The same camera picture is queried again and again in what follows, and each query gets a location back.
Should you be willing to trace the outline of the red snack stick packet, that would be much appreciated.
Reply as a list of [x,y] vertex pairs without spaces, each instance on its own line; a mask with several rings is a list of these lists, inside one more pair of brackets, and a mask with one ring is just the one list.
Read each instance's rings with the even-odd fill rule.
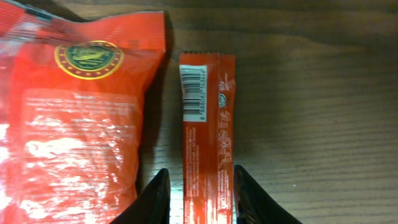
[[236,57],[179,57],[183,103],[183,221],[233,222],[233,114]]

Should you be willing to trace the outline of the red chips bag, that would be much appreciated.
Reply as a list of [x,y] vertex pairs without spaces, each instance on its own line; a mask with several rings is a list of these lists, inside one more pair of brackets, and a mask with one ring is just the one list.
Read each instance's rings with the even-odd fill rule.
[[165,14],[73,22],[1,2],[1,222],[110,223],[137,197]]

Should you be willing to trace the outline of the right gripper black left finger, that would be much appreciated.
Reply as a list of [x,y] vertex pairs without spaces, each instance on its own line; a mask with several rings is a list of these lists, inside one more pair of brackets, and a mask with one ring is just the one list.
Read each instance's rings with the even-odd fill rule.
[[138,198],[110,224],[169,224],[170,176],[161,169]]

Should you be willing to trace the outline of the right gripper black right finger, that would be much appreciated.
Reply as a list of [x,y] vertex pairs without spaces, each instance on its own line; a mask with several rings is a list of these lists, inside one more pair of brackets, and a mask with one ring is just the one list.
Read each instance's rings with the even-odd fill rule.
[[282,208],[241,165],[234,166],[237,224],[302,224]]

